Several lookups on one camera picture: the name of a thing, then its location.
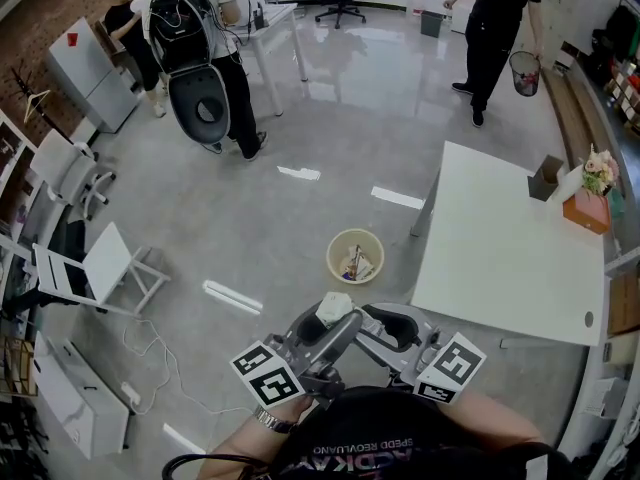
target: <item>desk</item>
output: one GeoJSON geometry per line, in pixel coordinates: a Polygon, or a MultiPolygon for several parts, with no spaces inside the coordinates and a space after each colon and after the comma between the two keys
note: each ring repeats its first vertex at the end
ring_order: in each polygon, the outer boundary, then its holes
{"type": "Polygon", "coordinates": [[[412,229],[420,235],[433,209],[411,304],[539,338],[597,345],[602,237],[565,219],[561,205],[530,198],[531,174],[445,143],[439,176],[412,229]]]}
{"type": "Polygon", "coordinates": [[[296,31],[296,19],[293,14],[293,11],[297,6],[298,4],[267,5],[265,7],[264,15],[269,26],[260,30],[252,29],[251,34],[247,34],[247,27],[229,27],[229,30],[232,30],[243,42],[248,40],[249,45],[256,56],[258,67],[260,68],[260,74],[262,75],[264,83],[267,86],[267,90],[269,91],[269,95],[271,96],[271,103],[273,104],[273,110],[276,116],[281,116],[284,110],[282,109],[280,96],[278,95],[275,83],[267,66],[265,43],[269,40],[271,34],[277,30],[278,25],[284,21],[288,23],[289,30],[291,30],[291,40],[293,41],[293,49],[296,52],[300,80],[303,82],[308,80],[307,72],[304,67],[302,49],[300,48],[300,39],[298,38],[298,32],[296,31]]]}

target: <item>trash in bin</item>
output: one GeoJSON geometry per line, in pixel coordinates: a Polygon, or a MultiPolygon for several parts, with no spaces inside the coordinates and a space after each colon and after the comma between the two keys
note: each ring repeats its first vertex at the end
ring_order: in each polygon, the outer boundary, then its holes
{"type": "Polygon", "coordinates": [[[437,12],[422,11],[420,18],[420,33],[425,36],[440,37],[440,26],[444,14],[438,14],[437,12]]]}
{"type": "Polygon", "coordinates": [[[540,61],[529,52],[516,52],[509,59],[513,86],[522,96],[533,96],[540,82],[540,61]]]}

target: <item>white cabinet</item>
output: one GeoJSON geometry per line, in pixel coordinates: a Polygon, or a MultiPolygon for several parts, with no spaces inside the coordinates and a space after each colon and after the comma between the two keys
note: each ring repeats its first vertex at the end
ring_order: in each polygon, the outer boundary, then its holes
{"type": "Polygon", "coordinates": [[[36,338],[33,375],[40,396],[87,459],[120,453],[129,409],[69,340],[36,338]]]}

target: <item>black pants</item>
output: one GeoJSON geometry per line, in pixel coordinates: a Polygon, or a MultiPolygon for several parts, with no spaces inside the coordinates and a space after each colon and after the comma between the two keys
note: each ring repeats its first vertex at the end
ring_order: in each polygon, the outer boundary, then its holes
{"type": "Polygon", "coordinates": [[[473,91],[471,106],[483,111],[498,83],[511,48],[516,40],[520,22],[490,22],[469,18],[467,38],[467,84],[473,91]]]}
{"type": "Polygon", "coordinates": [[[231,127],[229,138],[235,140],[245,158],[253,157],[260,149],[256,135],[256,118],[251,108],[251,93],[244,68],[240,64],[240,55],[235,52],[226,57],[211,61],[222,75],[229,100],[231,127]]]}

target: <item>brick wall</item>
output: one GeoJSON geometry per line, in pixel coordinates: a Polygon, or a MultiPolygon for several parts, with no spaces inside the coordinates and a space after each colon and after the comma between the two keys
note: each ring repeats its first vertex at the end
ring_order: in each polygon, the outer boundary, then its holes
{"type": "Polygon", "coordinates": [[[0,22],[0,108],[35,143],[39,144],[49,131],[38,115],[23,124],[26,99],[11,96],[18,87],[10,80],[11,66],[18,67],[24,59],[23,78],[32,71],[29,85],[34,91],[51,89],[44,108],[51,118],[70,135],[83,114],[56,85],[44,59],[49,46],[82,16],[90,24],[100,18],[112,0],[23,0],[0,22]]]}

